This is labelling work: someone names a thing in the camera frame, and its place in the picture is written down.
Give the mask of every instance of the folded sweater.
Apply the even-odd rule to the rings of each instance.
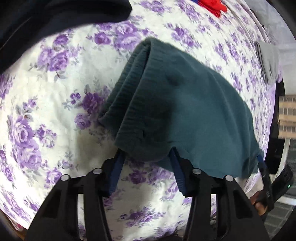
[[[261,154],[246,103],[217,72],[170,44],[146,39],[132,53],[99,122],[139,161],[180,156],[214,177],[247,178]]]

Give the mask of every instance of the bed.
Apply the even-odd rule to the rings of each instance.
[[[147,37],[172,44],[224,76],[247,103],[266,152],[275,86],[264,83],[253,42],[270,40],[243,0],[224,3],[228,11],[216,18],[190,0],[134,0],[126,21],[67,29],[27,50],[0,76],[0,209],[29,228],[62,174],[85,175],[114,156],[116,147],[97,113],[131,52]],[[257,173],[238,181],[247,193],[259,178]],[[176,229],[182,235],[190,202],[171,172],[127,157],[104,207],[114,240],[144,240]]]

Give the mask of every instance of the black fabric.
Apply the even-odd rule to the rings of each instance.
[[[121,22],[131,10],[128,0],[28,0],[0,32],[0,73],[48,35],[82,24]]]

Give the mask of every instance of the purple rose print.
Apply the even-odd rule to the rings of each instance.
[[[95,26],[97,26],[98,30],[103,30],[103,31],[111,30],[113,25],[114,25],[114,23],[97,23],[97,24],[95,24]]]
[[[216,46],[214,47],[214,50],[215,50],[215,52],[216,52],[218,55],[220,55],[220,57],[221,57],[222,59],[225,60],[226,63],[228,63],[228,58],[227,58],[227,55],[226,55],[225,52],[224,52],[223,44],[219,43],[218,45],[216,45]]]
[[[245,24],[249,24],[249,20],[247,19],[246,16],[242,15],[241,17]]]
[[[228,47],[228,52],[231,54],[231,56],[233,57],[233,59],[239,63],[239,54],[237,52],[237,49],[235,47],[234,44],[230,43],[229,41],[225,41],[226,42],[226,45]]]
[[[257,84],[257,82],[258,82],[258,78],[257,78],[257,76],[254,75],[254,74],[252,73],[252,71],[250,71],[250,70],[249,70],[249,72],[248,72],[248,75],[249,75],[249,78],[250,78],[250,80],[251,80],[251,84],[252,84],[253,86],[255,86],[255,85]]]
[[[69,38],[66,34],[60,34],[54,40],[54,45],[65,45],[69,41]]]
[[[242,84],[240,83],[239,78],[234,72],[231,73],[231,78],[234,80],[233,87],[240,93],[242,91]]]
[[[261,105],[262,100],[263,100],[263,94],[260,92],[260,93],[259,93],[259,96],[258,96],[258,102],[257,102],[258,106]]]
[[[34,108],[36,106],[36,100],[35,99],[29,99],[28,104],[29,104],[29,106],[31,108]]]
[[[247,48],[248,48],[249,50],[252,50],[252,46],[251,46],[250,41],[249,41],[248,39],[245,39],[244,42],[245,42],[245,45],[247,46]]]
[[[219,23],[214,20],[211,16],[208,16],[209,22],[218,30],[222,30]]]
[[[54,56],[54,51],[50,47],[44,47],[38,56],[37,66],[42,68],[50,63],[51,58]]]
[[[9,93],[9,89],[12,87],[12,77],[9,74],[0,74],[0,98],[5,99],[6,94]]]
[[[3,173],[10,182],[13,182],[13,176],[12,176],[12,173],[11,173],[9,167],[5,167]]]
[[[175,197],[176,192],[178,192],[178,191],[179,191],[179,189],[178,189],[177,183],[174,180],[172,182],[172,184],[170,185],[170,187],[165,191],[165,196],[162,196],[160,199],[162,201],[170,201]]]
[[[54,147],[54,141],[57,139],[57,134],[50,129],[46,129],[44,124],[40,125],[40,128],[36,131],[36,137],[38,137],[40,143],[47,148]]]
[[[53,57],[49,64],[49,71],[65,70],[69,64],[69,52],[65,50]]]
[[[135,47],[141,42],[141,35],[137,32],[135,34],[120,35],[114,40],[114,48],[117,50],[133,51]]]
[[[49,188],[51,185],[56,184],[61,175],[62,173],[56,167],[52,171],[48,171],[45,179],[46,184],[44,187]]]
[[[145,223],[148,223],[154,219],[159,219],[164,215],[165,213],[156,212],[155,209],[143,207],[138,211],[131,210],[129,215],[120,215],[119,220],[127,220],[126,226],[128,227],[138,226],[140,228],[144,226]]]
[[[29,221],[29,215],[19,207],[17,202],[15,201],[14,195],[11,192],[7,192],[2,188],[2,195],[5,198],[7,204],[10,206],[10,209],[21,219],[25,221]]]
[[[146,182],[146,177],[144,176],[147,172],[142,172],[140,170],[133,170],[133,173],[129,174],[129,178],[133,184],[140,184]]]
[[[3,149],[0,150],[0,170],[5,175],[8,181],[13,182],[14,176],[12,173],[12,167],[7,163],[6,154],[4,150],[5,146],[3,146]]]
[[[209,29],[209,26],[208,25],[201,25],[201,24],[199,24],[197,26],[196,32],[203,34],[203,33],[205,33],[207,31],[207,29]]]
[[[192,197],[186,197],[184,198],[182,205],[187,205],[187,204],[190,204],[191,202],[192,202]]]
[[[123,189],[116,189],[116,191],[111,195],[111,197],[103,198],[103,206],[107,210],[114,210],[112,207],[113,200],[121,200],[121,194],[124,190]]]
[[[167,7],[163,5],[164,1],[141,1],[139,4],[146,9],[149,9],[153,12],[158,13],[159,15],[162,15],[166,10],[170,12],[171,7]]]
[[[10,218],[15,219],[15,215],[9,210],[9,208],[7,207],[6,203],[3,203],[3,212]]]
[[[201,17],[201,14],[196,11],[195,7],[193,7],[191,4],[187,3],[184,0],[177,0],[177,5],[183,11],[187,17],[194,23],[199,22]]]
[[[255,110],[255,101],[253,98],[251,98],[250,103],[251,103],[251,110]]]
[[[246,78],[246,86],[247,86],[247,91],[250,92],[250,83],[248,81],[248,78]]]
[[[26,197],[26,199],[24,199],[24,203],[28,208],[32,209],[35,212],[37,212],[40,208],[40,205],[33,202],[29,197]]]
[[[37,170],[41,167],[42,159],[38,148],[39,146],[32,140],[30,145],[17,150],[17,162],[21,168]]]
[[[147,175],[149,185],[156,185],[162,180],[173,179],[172,172],[165,170],[157,165],[154,165],[154,164],[151,164],[151,165],[152,165],[151,172],[149,172]]]
[[[234,7],[235,7],[237,10],[239,10],[239,11],[242,10],[241,5],[239,5],[238,3],[236,3],[236,4],[234,5]]]
[[[103,198],[103,206],[104,207],[112,206],[112,204],[113,204],[113,201],[112,201],[112,198],[111,197],[105,197],[105,198]]]
[[[236,45],[238,45],[239,40],[238,40],[238,38],[237,38],[236,33],[232,32],[232,33],[230,34],[230,36],[232,37],[233,42],[235,42]]]
[[[244,29],[243,29],[241,26],[238,26],[238,27],[237,27],[237,30],[238,30],[242,35],[245,34]]]
[[[171,34],[172,38],[176,41],[180,41],[182,46],[187,48],[201,48],[201,44],[193,38],[188,29],[180,28],[176,25],[174,31],[175,32]]]
[[[84,130],[90,127],[91,125],[91,122],[89,120],[89,115],[85,113],[77,114],[74,119],[74,122],[80,130]]]
[[[137,27],[129,21],[124,21],[124,23],[119,24],[115,28],[115,33],[117,35],[133,34],[137,31],[138,31]]]
[[[246,58],[246,56],[245,56],[245,54],[243,53],[243,51],[240,51],[240,56],[241,56],[241,61],[242,61],[244,64],[249,63],[249,60]]]
[[[256,114],[255,116],[255,130],[259,131],[259,116]]]
[[[22,115],[19,115],[12,130],[14,143],[18,147],[25,147],[30,144],[33,136],[34,132],[31,129],[28,121],[24,119]]]
[[[221,73],[222,72],[222,67],[219,65],[213,65],[212,69],[215,70],[217,73]]]
[[[98,45],[107,45],[111,43],[111,39],[105,33],[100,32],[94,35],[94,42]]]
[[[78,224],[78,231],[79,231],[79,236],[83,239],[86,239],[86,230],[82,223]]]
[[[103,104],[104,99],[98,93],[86,93],[82,101],[82,107],[87,110],[89,114],[97,112]]]
[[[4,150],[0,150],[0,158],[2,161],[6,161],[6,155],[5,155]]]

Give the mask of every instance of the blue gripper pad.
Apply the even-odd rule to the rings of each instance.
[[[185,195],[187,193],[186,180],[180,166],[180,161],[182,161],[182,158],[179,156],[179,153],[175,147],[170,150],[168,156],[170,158],[178,189],[183,195]]]
[[[125,158],[126,158],[125,152],[118,149],[114,157],[115,162],[114,162],[113,170],[111,171],[111,174],[109,177],[109,181],[110,181],[109,195],[111,195],[116,189]]]

